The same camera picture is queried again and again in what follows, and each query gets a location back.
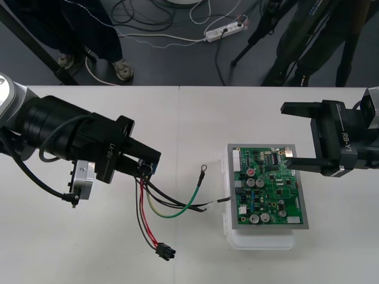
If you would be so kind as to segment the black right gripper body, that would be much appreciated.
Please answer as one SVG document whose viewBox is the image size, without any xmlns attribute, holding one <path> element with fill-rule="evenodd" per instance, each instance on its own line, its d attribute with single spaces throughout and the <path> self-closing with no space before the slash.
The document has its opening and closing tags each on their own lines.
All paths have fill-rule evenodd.
<svg viewBox="0 0 379 284">
<path fill-rule="evenodd" d="M 358 153 L 352 133 L 360 115 L 358 108 L 347 109 L 338 101 L 310 104 L 309 117 L 316 154 L 311 159 L 310 168 L 314 172 L 340 178 L 354 168 Z"/>
</svg>

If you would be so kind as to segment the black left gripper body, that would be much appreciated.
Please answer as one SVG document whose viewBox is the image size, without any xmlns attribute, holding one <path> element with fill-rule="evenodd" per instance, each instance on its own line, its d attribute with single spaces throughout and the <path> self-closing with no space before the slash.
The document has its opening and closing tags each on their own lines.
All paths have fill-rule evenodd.
<svg viewBox="0 0 379 284">
<path fill-rule="evenodd" d="M 95 163 L 96 179 L 111 183 L 121 146 L 134 128 L 134 120 L 123 115 L 115 121 L 91 113 L 88 127 L 88 161 Z"/>
</svg>

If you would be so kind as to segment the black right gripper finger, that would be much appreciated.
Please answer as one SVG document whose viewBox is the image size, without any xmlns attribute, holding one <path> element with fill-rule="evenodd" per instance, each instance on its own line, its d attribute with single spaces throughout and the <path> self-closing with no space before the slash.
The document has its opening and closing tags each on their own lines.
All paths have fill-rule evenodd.
<svg viewBox="0 0 379 284">
<path fill-rule="evenodd" d="M 326 159 L 292 157 L 286 161 L 285 165 L 291 170 L 321 172 L 326 167 Z"/>
<path fill-rule="evenodd" d="M 317 118 L 323 108 L 321 102 L 285 102 L 281 113 L 304 118 Z"/>
</svg>

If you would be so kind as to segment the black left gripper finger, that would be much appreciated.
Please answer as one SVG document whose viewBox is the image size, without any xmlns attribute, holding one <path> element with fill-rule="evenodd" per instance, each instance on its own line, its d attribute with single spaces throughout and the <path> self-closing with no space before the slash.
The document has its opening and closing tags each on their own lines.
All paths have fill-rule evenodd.
<svg viewBox="0 0 379 284">
<path fill-rule="evenodd" d="M 161 152 L 131 138 L 125 138 L 125 154 L 158 165 Z"/>
<path fill-rule="evenodd" d="M 152 162 L 143 159 L 133 160 L 128 156 L 120 156 L 114 169 L 117 172 L 134 177 L 150 176 L 155 173 L 155 165 Z"/>
</svg>

